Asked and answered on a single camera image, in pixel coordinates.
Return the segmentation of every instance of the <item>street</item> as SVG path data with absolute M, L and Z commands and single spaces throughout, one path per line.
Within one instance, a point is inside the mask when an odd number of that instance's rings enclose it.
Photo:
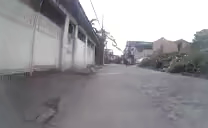
M 108 65 L 76 97 L 61 98 L 58 128 L 208 128 L 208 80 Z
M 44 109 L 53 98 L 54 113 Z M 18 127 L 208 128 L 208 80 L 113 64 L 90 75 L 4 78 L 0 128 Z

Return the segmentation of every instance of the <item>roof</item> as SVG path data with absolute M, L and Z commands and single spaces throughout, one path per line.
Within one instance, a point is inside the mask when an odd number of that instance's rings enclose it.
M 137 49 L 137 51 L 142 52 L 144 49 L 152 49 L 153 42 L 127 41 L 126 47 L 135 47 Z
M 99 38 L 94 32 L 93 27 L 88 17 L 86 16 L 80 2 L 78 0 L 59 0 L 59 4 L 64 6 L 64 8 L 75 18 L 78 25 L 85 29 L 91 39 L 95 41 L 96 44 L 98 44 Z

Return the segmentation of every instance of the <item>power line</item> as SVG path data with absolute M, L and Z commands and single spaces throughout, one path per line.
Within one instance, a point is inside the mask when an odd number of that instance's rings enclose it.
M 100 24 L 100 22 L 99 22 L 99 18 L 98 18 L 98 16 L 97 16 L 96 11 L 95 11 L 95 7 L 94 7 L 94 5 L 93 5 L 93 3 L 92 3 L 92 0 L 90 0 L 90 3 L 91 3 L 91 5 L 92 5 L 92 9 L 93 9 L 93 11 L 94 11 L 94 13 L 95 13 L 96 19 L 97 19 L 97 21 L 98 21 L 98 23 L 99 23 L 99 27 L 101 28 L 101 24 Z

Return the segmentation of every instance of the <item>window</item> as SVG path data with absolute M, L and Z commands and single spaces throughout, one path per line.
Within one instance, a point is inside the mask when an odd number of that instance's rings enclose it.
M 80 30 L 78 30 L 78 38 L 83 42 L 85 42 L 85 40 L 86 40 L 85 34 Z
M 68 33 L 69 34 L 73 34 L 74 33 L 74 29 L 75 29 L 75 25 L 70 22 L 69 28 L 68 28 Z

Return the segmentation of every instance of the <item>bush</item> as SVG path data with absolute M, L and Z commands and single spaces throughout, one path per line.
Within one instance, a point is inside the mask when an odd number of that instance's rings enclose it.
M 145 58 L 143 59 L 138 66 L 139 67 L 150 67 L 152 65 L 152 61 L 150 58 Z
M 171 64 L 168 68 L 170 73 L 181 73 L 185 71 L 185 65 L 182 62 L 175 62 Z

